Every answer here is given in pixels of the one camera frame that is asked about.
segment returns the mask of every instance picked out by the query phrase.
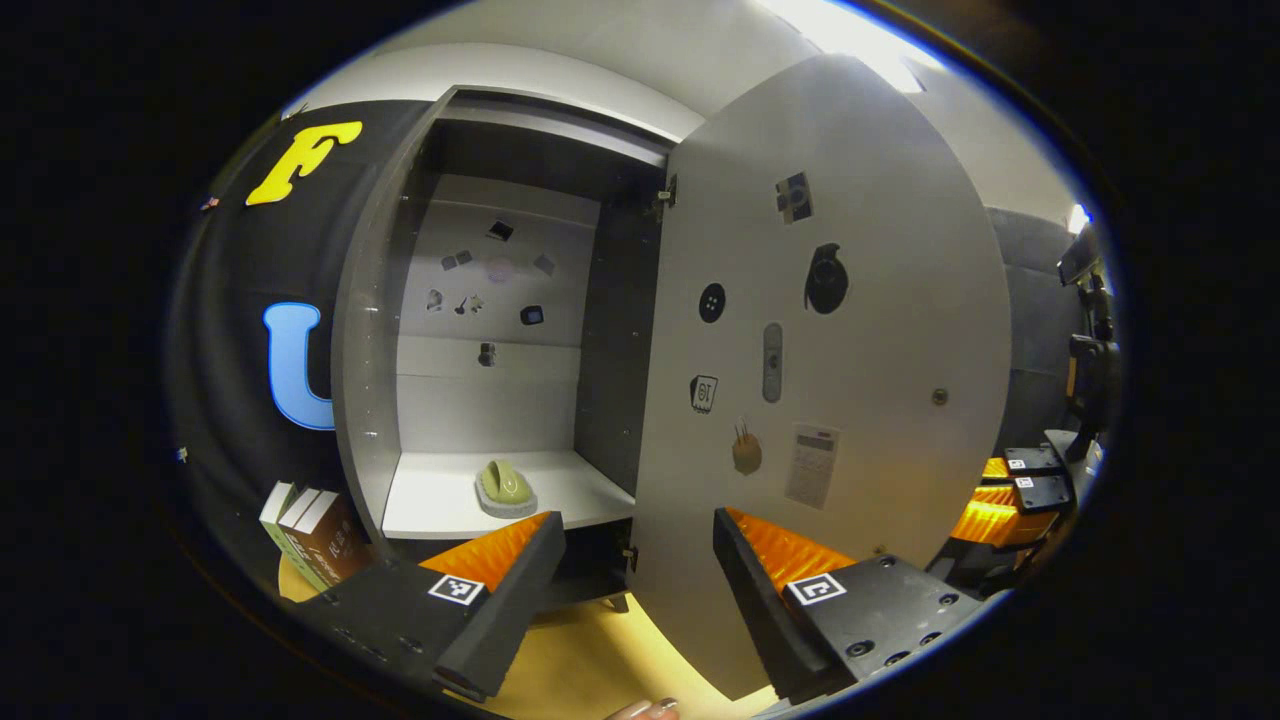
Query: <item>cabinet door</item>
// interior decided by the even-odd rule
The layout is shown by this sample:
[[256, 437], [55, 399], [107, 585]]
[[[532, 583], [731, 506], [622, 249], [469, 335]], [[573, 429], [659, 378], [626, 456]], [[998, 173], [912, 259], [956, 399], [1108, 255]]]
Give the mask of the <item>cabinet door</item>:
[[[1009, 296], [959, 160], [852, 58], [813, 58], [748, 91], [675, 149], [667, 173], [676, 204], [662, 225], [630, 584], [694, 667], [737, 698], [768, 680], [712, 552], [713, 509], [856, 560], [882, 546], [925, 565], [996, 439]], [[791, 199], [788, 218], [776, 184], [800, 173], [809, 214]], [[849, 287], [819, 314], [805, 286], [827, 243]], [[712, 283], [724, 297], [707, 322]], [[762, 392], [772, 323], [774, 402]], [[763, 451], [748, 475], [732, 459], [740, 418]], [[831, 439], [833, 452], [797, 446], [800, 430], [831, 433], [817, 445]]]

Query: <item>mounting hole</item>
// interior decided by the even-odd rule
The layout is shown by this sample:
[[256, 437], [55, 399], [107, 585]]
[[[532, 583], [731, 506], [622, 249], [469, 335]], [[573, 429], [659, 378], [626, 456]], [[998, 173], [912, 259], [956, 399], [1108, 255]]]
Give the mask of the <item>mounting hole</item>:
[[849, 657], [861, 657], [873, 650], [876, 650], [874, 642], [860, 641], [845, 648], [845, 655], [847, 655]]

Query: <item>green sponge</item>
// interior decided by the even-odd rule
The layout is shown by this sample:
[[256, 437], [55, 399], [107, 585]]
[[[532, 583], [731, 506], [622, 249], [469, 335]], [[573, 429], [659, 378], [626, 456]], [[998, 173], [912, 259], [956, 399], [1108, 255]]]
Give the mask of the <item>green sponge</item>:
[[507, 460], [493, 460], [476, 478], [480, 507], [495, 518], [524, 518], [538, 510], [529, 482]]

